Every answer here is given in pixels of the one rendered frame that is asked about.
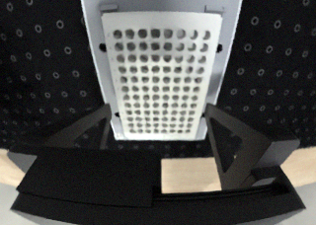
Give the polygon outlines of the black perforated optical breadboard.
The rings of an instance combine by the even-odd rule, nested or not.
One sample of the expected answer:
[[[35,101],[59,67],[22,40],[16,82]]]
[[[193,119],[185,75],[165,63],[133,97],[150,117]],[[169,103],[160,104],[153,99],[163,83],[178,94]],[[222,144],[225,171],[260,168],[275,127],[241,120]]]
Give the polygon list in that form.
[[[316,147],[316,0],[241,0],[215,105]],[[105,103],[82,0],[0,0],[0,149]],[[213,158],[204,139],[116,138],[105,149]],[[296,149],[296,150],[297,150]]]

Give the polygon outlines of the white well plate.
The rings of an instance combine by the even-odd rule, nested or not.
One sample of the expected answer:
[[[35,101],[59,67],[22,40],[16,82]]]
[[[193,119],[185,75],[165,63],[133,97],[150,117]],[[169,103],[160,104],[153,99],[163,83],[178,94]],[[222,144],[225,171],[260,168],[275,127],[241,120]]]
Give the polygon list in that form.
[[[103,15],[124,135],[195,138],[220,14],[126,11]]]

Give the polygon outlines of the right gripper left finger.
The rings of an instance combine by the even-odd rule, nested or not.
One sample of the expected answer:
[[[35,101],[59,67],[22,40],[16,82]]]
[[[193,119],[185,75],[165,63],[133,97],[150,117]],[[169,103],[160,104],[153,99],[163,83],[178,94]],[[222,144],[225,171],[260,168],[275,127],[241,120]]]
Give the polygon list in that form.
[[[75,138],[100,121],[95,136],[87,149],[105,149],[111,119],[111,106],[106,103],[89,111],[25,132],[17,142],[74,148]]]

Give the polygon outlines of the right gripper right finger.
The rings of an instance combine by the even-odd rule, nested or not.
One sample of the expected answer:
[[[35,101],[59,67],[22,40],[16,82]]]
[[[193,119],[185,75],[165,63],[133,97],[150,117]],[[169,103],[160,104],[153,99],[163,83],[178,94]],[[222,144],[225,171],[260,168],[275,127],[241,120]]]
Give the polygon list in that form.
[[[280,167],[300,144],[291,131],[212,103],[206,103],[204,118],[221,190],[237,188],[254,170]],[[243,146],[236,158],[215,119],[241,137]]]

